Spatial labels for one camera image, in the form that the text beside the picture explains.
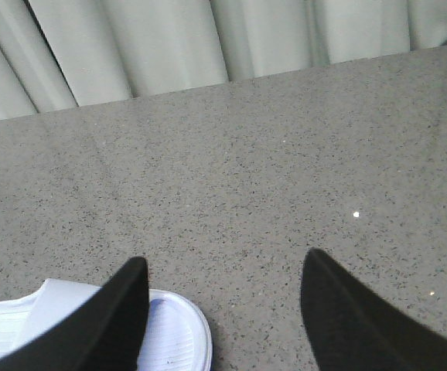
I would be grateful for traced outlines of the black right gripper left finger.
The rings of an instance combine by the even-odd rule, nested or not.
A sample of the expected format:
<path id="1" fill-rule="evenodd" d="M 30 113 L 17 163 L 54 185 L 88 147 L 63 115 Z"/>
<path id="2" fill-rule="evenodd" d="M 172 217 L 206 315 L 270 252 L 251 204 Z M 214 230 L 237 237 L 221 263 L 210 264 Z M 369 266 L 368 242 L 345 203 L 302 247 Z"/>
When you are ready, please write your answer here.
<path id="1" fill-rule="evenodd" d="M 0 370 L 136 370 L 148 321 L 148 265 L 129 259 L 71 315 L 0 359 Z"/>

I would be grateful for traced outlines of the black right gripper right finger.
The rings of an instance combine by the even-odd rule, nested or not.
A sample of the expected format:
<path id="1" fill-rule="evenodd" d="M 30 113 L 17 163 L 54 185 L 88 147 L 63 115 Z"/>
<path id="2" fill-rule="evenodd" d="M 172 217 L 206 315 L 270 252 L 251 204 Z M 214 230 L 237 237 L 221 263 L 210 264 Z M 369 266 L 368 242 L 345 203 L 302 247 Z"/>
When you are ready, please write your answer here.
<path id="1" fill-rule="evenodd" d="M 447 338 L 370 290 L 328 253 L 305 256 L 300 307 L 321 370 L 447 370 Z"/>

